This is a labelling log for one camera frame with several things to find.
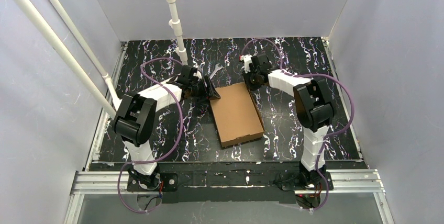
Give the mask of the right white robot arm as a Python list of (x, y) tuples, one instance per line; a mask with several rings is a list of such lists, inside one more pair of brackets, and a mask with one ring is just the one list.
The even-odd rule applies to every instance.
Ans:
[(268, 86), (294, 97), (297, 119), (304, 134), (304, 150), (294, 184), (322, 185), (328, 189), (324, 148), (325, 136), (336, 114), (327, 83), (333, 77), (325, 74), (297, 75), (276, 69), (264, 54), (242, 55), (239, 61), (243, 64), (242, 75), (249, 90)]

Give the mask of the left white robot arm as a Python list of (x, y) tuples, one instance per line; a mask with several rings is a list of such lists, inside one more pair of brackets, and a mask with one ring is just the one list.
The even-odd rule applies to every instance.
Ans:
[(129, 176), (141, 188), (149, 191), (161, 184), (159, 170), (149, 139), (154, 129), (158, 110), (172, 104), (197, 97), (206, 100), (220, 99), (208, 75), (197, 68), (184, 66), (181, 73), (139, 93), (123, 96), (111, 126), (128, 149), (132, 165)]

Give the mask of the brown cardboard box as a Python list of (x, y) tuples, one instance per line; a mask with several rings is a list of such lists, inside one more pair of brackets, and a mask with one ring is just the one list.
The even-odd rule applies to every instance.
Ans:
[(216, 88), (216, 92), (220, 98), (211, 100), (210, 106), (223, 148), (263, 137), (261, 115), (244, 82)]

